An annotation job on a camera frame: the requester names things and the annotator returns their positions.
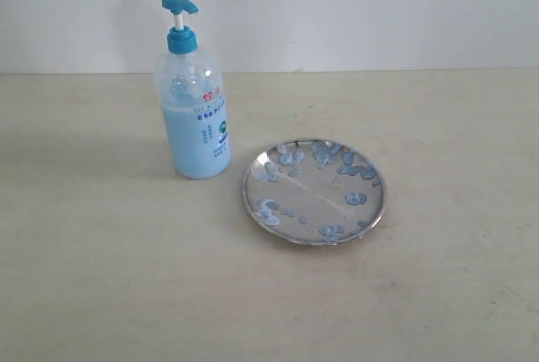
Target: hand soap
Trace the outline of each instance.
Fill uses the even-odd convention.
[[[173,14],[168,52],[153,73],[176,171],[188,178],[209,178],[231,160],[227,100],[217,56],[196,42],[182,12],[197,13],[190,0],[161,0]]]

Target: beige table surface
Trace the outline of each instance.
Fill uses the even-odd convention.
[[[227,75],[233,163],[173,172],[148,75],[0,77],[0,360],[539,360],[539,71]],[[389,192],[304,248],[243,209],[266,146],[355,146]]]

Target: white pump stem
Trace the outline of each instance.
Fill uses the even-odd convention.
[[[182,14],[174,15],[174,28],[177,31],[183,31],[184,30],[184,19],[182,18]]]

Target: pump nozzle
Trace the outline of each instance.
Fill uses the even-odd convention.
[[[186,11],[189,14],[198,13],[199,9],[190,0],[161,0],[163,8],[170,10],[174,16],[174,28],[177,31],[184,29],[184,20],[182,12]]]

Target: plate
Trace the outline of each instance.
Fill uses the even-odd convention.
[[[296,244],[331,246],[362,238],[382,218],[385,199],[380,171],[336,141],[283,141],[260,153],[243,176],[248,213]]]

